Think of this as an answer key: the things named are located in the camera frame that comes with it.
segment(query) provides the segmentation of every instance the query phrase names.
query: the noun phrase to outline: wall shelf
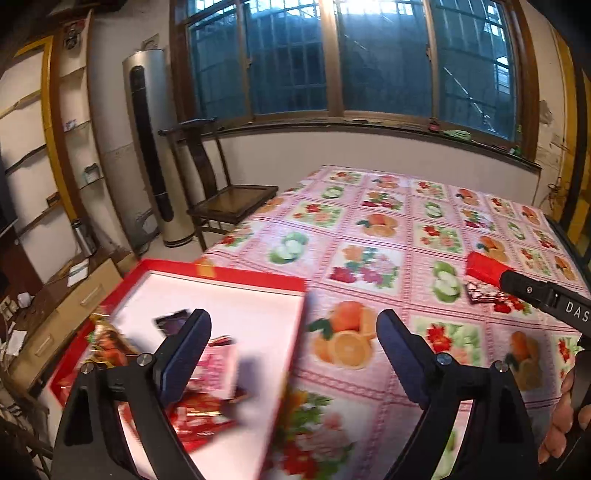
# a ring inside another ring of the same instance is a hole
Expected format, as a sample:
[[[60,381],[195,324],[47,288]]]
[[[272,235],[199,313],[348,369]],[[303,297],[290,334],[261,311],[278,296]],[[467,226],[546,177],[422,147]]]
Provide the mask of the wall shelf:
[[[83,189],[85,189],[86,187],[89,187],[90,185],[92,185],[92,184],[94,184],[94,183],[99,183],[101,180],[104,180],[104,179],[105,179],[105,177],[104,177],[104,176],[103,176],[103,177],[99,177],[99,178],[97,178],[96,180],[93,180],[93,181],[91,181],[90,183],[87,183],[86,185],[83,185],[82,187],[80,187],[80,189],[79,189],[79,190],[83,190]]]
[[[25,233],[27,233],[28,231],[32,230],[33,228],[35,228],[41,221],[43,221],[43,219],[45,217],[47,217],[51,212],[54,212],[55,210],[57,210],[58,208],[62,207],[62,202],[61,199],[58,200],[57,202],[55,202],[53,205],[51,205],[50,207],[47,207],[45,210],[43,210],[37,217],[35,217],[31,222],[29,222],[28,224],[26,224],[21,230],[19,230],[17,232],[18,236],[23,236]]]
[[[32,103],[33,101],[38,100],[39,98],[41,98],[41,90],[35,90],[33,93],[25,95],[23,98],[17,100],[11,106],[0,112],[0,119],[4,118],[9,113],[12,113],[15,110],[26,107],[29,103]]]
[[[69,130],[64,130],[64,133],[73,132],[74,130],[80,130],[81,128],[86,127],[89,123],[90,120],[85,120],[81,124],[78,124],[75,127],[70,128]]]
[[[84,72],[85,69],[86,69],[86,65],[83,65],[82,67],[78,67],[74,70],[71,70],[68,73],[65,73],[64,75],[60,75],[60,81],[63,82],[64,79],[66,79],[76,73]]]
[[[45,150],[47,148],[47,144],[43,144],[40,147],[33,148],[28,154],[26,154],[23,158],[21,158],[16,163],[10,165],[6,170],[4,170],[5,175],[10,175],[11,173],[18,170],[23,163],[25,163],[29,158],[34,157],[40,151]]]

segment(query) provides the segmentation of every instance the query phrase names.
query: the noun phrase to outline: wooden chair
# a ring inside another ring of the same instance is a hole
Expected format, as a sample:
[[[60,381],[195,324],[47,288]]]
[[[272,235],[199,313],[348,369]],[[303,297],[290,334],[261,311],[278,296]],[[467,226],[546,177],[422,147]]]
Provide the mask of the wooden chair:
[[[222,160],[223,172],[228,184],[222,190],[217,188],[212,164],[203,147],[202,134],[206,126],[209,126],[213,133]],[[203,184],[205,200],[189,207],[188,213],[193,218],[199,244],[204,252],[207,245],[205,244],[203,232],[221,233],[222,235],[229,233],[229,231],[222,228],[221,222],[237,225],[277,194],[278,187],[232,184],[226,157],[223,154],[222,144],[217,134],[215,118],[188,120],[173,128],[159,130],[158,134],[168,140],[177,165],[179,165],[176,148],[178,143],[185,141],[193,157],[195,168],[197,168]],[[212,220],[217,222],[218,228],[211,226],[210,222]]]

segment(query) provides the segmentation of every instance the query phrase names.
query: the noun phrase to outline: finger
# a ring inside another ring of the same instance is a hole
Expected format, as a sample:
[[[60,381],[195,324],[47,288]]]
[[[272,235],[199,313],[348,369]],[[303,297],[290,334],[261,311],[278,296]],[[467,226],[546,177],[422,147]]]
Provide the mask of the finger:
[[[566,377],[564,377],[564,380],[563,380],[562,385],[560,387],[560,392],[566,393],[566,392],[570,391],[571,388],[573,388],[573,383],[574,383],[574,368],[571,368],[569,373],[566,374]]]
[[[570,393],[565,393],[560,397],[556,408],[552,413],[552,425],[561,433],[567,433],[573,427],[574,410],[570,405]]]
[[[544,447],[550,452],[550,455],[559,458],[566,448],[566,437],[564,433],[559,431],[554,425],[551,425],[544,439]]]
[[[583,408],[581,408],[581,411],[579,412],[579,425],[581,425],[581,428],[583,430],[586,430],[587,426],[589,426],[590,421],[591,421],[591,405],[586,405]]]
[[[546,449],[544,444],[540,446],[538,449],[538,463],[541,465],[542,463],[546,462],[550,458],[550,452]]]

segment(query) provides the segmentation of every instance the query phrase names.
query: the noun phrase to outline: thermos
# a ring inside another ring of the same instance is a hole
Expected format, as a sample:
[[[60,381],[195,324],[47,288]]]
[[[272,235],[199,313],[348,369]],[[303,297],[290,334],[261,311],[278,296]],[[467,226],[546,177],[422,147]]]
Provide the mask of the thermos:
[[[90,226],[77,218],[72,222],[72,230],[74,230],[74,236],[80,245],[82,255],[84,258],[88,258],[96,252],[96,241],[92,235]]]

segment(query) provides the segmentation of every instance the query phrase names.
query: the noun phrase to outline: desk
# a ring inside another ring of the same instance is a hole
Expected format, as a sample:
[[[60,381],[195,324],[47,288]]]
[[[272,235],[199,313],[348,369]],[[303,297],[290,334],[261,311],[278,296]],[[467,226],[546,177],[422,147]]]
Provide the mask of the desk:
[[[88,277],[68,287],[68,271],[81,260],[82,256],[72,259],[49,279],[32,305],[15,319],[16,330],[25,330],[27,336],[8,372],[24,390],[32,387],[52,357],[121,280],[113,261],[100,249],[89,258]]]
[[[517,299],[471,304],[457,287],[470,251],[591,297],[539,210],[461,186],[338,166],[298,182],[205,253],[204,265],[309,282],[280,426],[291,441],[272,457],[277,478],[302,468],[315,478],[327,465],[339,478],[387,473],[421,414],[375,338],[372,321],[389,308],[461,363],[488,367],[509,355],[541,439],[579,335]],[[457,455],[469,409],[458,414],[441,476]]]

